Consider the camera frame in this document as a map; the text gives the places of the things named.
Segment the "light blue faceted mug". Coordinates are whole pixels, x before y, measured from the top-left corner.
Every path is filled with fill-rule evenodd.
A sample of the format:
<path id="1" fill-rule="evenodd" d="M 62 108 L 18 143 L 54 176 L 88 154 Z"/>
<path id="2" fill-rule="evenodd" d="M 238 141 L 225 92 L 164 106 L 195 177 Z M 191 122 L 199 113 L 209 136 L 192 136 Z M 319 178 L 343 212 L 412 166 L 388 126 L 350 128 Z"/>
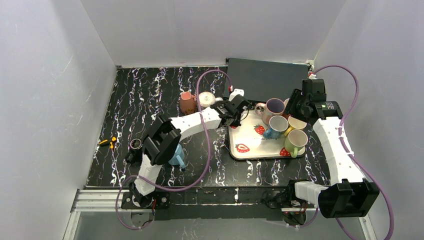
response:
<path id="1" fill-rule="evenodd" d="M 168 161 L 168 163 L 172 166 L 178 165 L 180 166 L 182 171 L 185 171 L 186 164 L 184 162 L 184 159 L 185 159 L 185 153 L 184 153 L 183 147 L 180 144 L 178 144 L 173 157 Z"/>

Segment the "light green mug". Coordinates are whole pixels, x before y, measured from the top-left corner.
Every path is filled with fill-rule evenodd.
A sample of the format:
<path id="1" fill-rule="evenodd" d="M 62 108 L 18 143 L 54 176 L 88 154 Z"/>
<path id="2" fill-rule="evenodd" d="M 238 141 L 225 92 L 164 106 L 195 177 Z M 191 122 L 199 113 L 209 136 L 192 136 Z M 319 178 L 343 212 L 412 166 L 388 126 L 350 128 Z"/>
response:
<path id="1" fill-rule="evenodd" d="M 303 130 L 294 129 L 285 138 L 284 148 L 292 158 L 297 158 L 305 153 L 308 136 Z"/>

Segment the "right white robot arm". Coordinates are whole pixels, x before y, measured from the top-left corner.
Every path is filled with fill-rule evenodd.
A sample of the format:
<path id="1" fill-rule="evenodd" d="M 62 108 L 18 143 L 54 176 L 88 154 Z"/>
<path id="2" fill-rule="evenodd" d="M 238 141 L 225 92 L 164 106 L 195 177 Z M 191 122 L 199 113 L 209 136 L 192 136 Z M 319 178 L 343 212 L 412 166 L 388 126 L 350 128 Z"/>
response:
<path id="1" fill-rule="evenodd" d="M 340 125 L 343 112 L 336 101 L 328 101 L 323 79 L 304 79 L 301 89 L 294 89 L 286 114 L 312 126 L 325 154 L 330 171 L 330 185 L 308 180 L 290 180 L 287 199 L 305 201 L 319 208 L 325 218 L 355 218 L 368 214 L 380 194 L 376 183 L 352 161 L 351 147 Z"/>

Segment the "beige pink mug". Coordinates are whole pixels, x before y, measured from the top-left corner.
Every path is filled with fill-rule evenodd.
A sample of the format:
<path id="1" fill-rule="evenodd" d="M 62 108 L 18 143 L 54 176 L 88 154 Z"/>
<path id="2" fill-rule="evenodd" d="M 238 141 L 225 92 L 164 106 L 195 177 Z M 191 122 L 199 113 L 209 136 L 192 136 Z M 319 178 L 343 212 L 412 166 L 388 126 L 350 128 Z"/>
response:
<path id="1" fill-rule="evenodd" d="M 257 103 L 254 107 L 254 111 L 261 117 L 262 122 L 268 125 L 272 117 L 283 115 L 285 107 L 283 100 L 279 98 L 270 98 L 265 103 Z"/>

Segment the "brown mug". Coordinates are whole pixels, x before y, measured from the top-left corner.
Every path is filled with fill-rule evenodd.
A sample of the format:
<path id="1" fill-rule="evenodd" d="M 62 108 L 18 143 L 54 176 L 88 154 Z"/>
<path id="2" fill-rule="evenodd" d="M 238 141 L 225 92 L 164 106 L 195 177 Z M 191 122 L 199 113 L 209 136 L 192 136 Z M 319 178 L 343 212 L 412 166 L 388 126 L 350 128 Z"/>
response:
<path id="1" fill-rule="evenodd" d="M 179 100 L 180 110 L 185 115 L 193 114 L 197 111 L 197 98 L 189 91 L 183 91 Z"/>

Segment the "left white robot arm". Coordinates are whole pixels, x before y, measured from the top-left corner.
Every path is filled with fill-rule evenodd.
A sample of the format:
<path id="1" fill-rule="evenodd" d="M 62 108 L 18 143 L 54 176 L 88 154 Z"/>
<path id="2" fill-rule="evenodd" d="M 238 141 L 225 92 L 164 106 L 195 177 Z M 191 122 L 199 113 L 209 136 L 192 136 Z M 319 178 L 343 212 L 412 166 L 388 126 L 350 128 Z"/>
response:
<path id="1" fill-rule="evenodd" d="M 182 140 L 220 127 L 239 127 L 242 114 L 250 105 L 242 93 L 233 91 L 229 99 L 217 101 L 202 111 L 181 117 L 158 116 L 142 138 L 130 142 L 124 158 L 127 163 L 140 166 L 129 184 L 138 206 L 149 206 L 155 189 L 163 188 L 156 184 L 157 177 L 162 166 L 175 157 Z"/>

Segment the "yellow mug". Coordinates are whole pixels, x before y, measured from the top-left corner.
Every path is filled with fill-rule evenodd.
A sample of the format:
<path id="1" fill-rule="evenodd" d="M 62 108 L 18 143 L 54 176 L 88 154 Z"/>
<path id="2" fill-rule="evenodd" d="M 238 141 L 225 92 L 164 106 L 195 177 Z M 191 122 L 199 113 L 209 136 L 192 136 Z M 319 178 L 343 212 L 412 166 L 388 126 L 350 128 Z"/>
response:
<path id="1" fill-rule="evenodd" d="M 291 131 L 303 130 L 307 126 L 306 122 L 299 120 L 291 115 L 287 118 L 287 122 L 288 122 L 288 128 L 284 132 L 285 137 L 287 137 Z"/>

